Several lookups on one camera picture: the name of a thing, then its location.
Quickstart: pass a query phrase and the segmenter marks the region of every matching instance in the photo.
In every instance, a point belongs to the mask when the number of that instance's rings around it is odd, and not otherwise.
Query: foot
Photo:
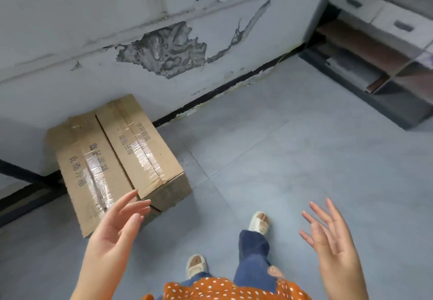
[[[187,262],[187,279],[189,280],[192,276],[201,272],[209,272],[206,265],[206,259],[200,254],[194,254]]]
[[[269,229],[269,219],[268,216],[262,212],[257,211],[251,219],[251,222],[249,223],[248,230],[252,232],[257,232],[262,234],[263,236],[266,235]]]

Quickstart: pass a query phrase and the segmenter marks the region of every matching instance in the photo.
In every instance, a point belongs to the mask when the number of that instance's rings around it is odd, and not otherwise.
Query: jeans
[[[249,230],[241,231],[239,235],[239,266],[233,283],[237,286],[248,286],[275,292],[277,278],[268,274],[268,267],[271,265],[266,259],[268,253],[269,243],[262,234]],[[192,286],[194,282],[203,277],[212,277],[212,275],[201,272],[179,284]]]

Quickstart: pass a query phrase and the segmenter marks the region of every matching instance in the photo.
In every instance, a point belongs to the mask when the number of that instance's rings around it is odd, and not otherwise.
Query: orange polka dot top
[[[275,292],[253,287],[235,286],[226,278],[205,277],[192,286],[165,284],[162,300],[311,300],[308,294],[295,283],[279,279]],[[151,294],[142,300],[154,300]]]

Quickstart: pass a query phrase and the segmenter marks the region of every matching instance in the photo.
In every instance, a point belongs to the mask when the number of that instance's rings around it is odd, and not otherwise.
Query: white slipper
[[[190,263],[191,260],[195,257],[195,256],[199,256],[201,259],[201,263],[197,264],[195,266],[190,267]],[[187,261],[187,279],[189,280],[192,276],[201,273],[202,271],[208,273],[208,269],[207,269],[207,264],[206,264],[206,259],[200,255],[200,254],[194,254],[191,257],[189,257],[188,261]]]
[[[258,215],[260,213],[266,215],[266,217],[268,218],[268,222],[264,222],[263,220],[258,218]],[[260,233],[263,236],[265,236],[266,233],[268,232],[268,229],[269,229],[269,216],[263,211],[257,211],[251,218],[248,230],[252,232]]]

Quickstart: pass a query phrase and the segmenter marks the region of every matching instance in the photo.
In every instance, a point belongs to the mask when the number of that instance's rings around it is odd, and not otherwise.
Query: white wall
[[[58,167],[44,136],[68,116],[133,93],[156,120],[300,45],[321,0],[270,0],[239,45],[171,79],[117,62],[119,48],[102,48],[186,21],[189,38],[206,43],[210,57],[266,1],[0,0],[10,16],[0,20],[0,158],[51,173]],[[0,178],[0,189],[13,182]]]

